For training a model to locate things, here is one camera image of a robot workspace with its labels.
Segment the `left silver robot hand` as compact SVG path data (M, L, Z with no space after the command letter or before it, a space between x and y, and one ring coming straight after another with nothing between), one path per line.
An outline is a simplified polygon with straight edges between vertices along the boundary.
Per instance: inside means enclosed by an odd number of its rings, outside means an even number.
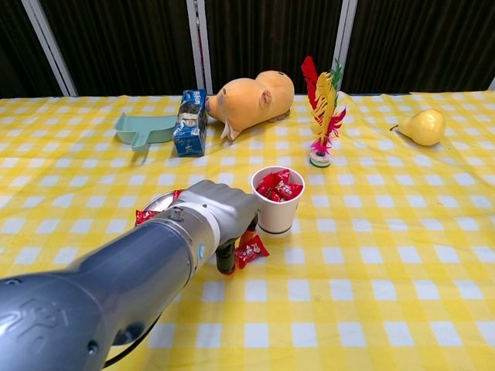
M234 243L257 217L258 198L223 183L202 180L183 190L175 206L183 211L195 265L202 267L215 256L218 271L231 274L235 270Z

